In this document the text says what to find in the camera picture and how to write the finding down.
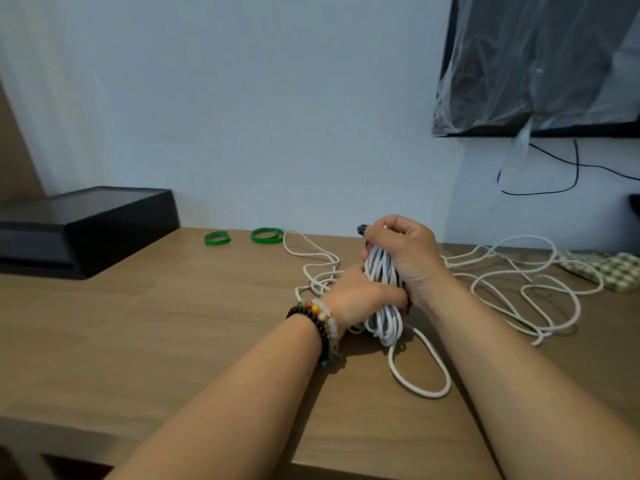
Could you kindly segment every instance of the desk surface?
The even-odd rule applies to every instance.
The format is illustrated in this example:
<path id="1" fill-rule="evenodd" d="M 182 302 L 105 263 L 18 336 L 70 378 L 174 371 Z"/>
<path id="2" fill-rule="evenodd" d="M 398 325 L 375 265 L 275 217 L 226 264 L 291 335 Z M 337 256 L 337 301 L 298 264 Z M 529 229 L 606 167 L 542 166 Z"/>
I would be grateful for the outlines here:
<path id="1" fill-rule="evenodd" d="M 0 274 L 0 443 L 117 464 L 283 320 L 308 260 L 242 231 L 206 247 L 205 233 L 181 228 L 84 282 Z M 345 265 L 362 247 L 357 238 L 313 240 Z M 299 236 L 291 243 L 308 248 Z M 557 267 L 551 274 L 590 286 Z M 519 305 L 521 284 L 497 281 Z M 640 294 L 580 299 L 577 327 L 540 350 L 640 429 Z M 540 294 L 540 303 L 558 321 L 572 313 L 566 296 Z M 408 320 L 433 337 L 419 310 Z M 398 370 L 439 389 L 427 350 L 404 339 Z M 396 383 L 372 336 L 349 336 L 342 348 L 343 368 L 317 373 L 305 396 L 287 450 L 293 462 L 389 479 L 499 478 L 460 384 L 444 399 L 422 399 Z"/>

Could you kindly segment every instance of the white wall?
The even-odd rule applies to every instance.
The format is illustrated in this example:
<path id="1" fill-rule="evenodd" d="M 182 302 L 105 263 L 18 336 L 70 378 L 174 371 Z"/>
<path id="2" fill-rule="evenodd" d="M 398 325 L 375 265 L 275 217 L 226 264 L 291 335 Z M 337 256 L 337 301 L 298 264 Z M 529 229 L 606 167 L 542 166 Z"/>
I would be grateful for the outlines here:
<path id="1" fill-rule="evenodd" d="M 49 193 L 167 187 L 188 226 L 352 235 L 398 212 L 447 241 L 639 249 L 638 182 L 506 198 L 507 141 L 429 135 L 449 1 L 0 0 L 0 72 Z M 582 147 L 640 173 L 636 141 Z M 545 158 L 525 180 L 571 179 Z"/>

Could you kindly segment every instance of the forearm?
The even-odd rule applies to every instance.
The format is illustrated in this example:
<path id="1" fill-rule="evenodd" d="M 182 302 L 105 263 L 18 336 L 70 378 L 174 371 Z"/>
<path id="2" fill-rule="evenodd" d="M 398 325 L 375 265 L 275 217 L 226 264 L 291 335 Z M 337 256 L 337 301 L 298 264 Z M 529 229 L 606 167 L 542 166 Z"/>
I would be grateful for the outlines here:
<path id="1" fill-rule="evenodd" d="M 509 480 L 636 477 L 637 434 L 450 274 L 434 322 Z"/>
<path id="2" fill-rule="evenodd" d="M 268 476 L 320 352 L 313 323 L 294 315 L 165 423 L 109 480 Z"/>

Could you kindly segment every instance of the green checkered cloth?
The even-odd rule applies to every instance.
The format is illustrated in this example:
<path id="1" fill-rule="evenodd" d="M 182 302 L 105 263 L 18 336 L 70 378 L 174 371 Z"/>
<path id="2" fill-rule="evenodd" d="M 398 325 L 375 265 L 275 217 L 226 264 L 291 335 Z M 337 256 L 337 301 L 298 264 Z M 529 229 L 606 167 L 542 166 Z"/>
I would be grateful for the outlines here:
<path id="1" fill-rule="evenodd" d="M 576 262 L 563 262 L 562 260 L 575 260 L 587 263 L 596 269 L 604 279 L 604 286 L 618 293 L 628 293 L 640 288 L 640 258 L 629 253 L 604 254 L 597 251 L 571 252 L 559 251 L 558 259 L 562 266 L 572 273 L 579 274 L 594 283 L 598 282 L 597 275 L 590 269 Z"/>

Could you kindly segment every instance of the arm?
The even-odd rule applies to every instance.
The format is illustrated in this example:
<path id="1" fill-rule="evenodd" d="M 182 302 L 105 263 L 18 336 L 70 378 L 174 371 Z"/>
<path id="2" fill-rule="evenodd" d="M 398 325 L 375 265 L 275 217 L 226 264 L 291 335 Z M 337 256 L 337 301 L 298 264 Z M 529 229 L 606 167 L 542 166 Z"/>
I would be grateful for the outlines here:
<path id="1" fill-rule="evenodd" d="M 323 298 L 339 334 L 404 291 L 350 268 Z M 109 480 L 267 477 L 282 453 L 322 343 L 304 315 L 284 321 L 149 439 Z"/>
<path id="2" fill-rule="evenodd" d="M 365 236 L 392 255 L 410 298 L 434 312 L 509 480 L 637 478 L 636 432 L 462 286 L 444 268 L 429 229 L 389 216 Z"/>

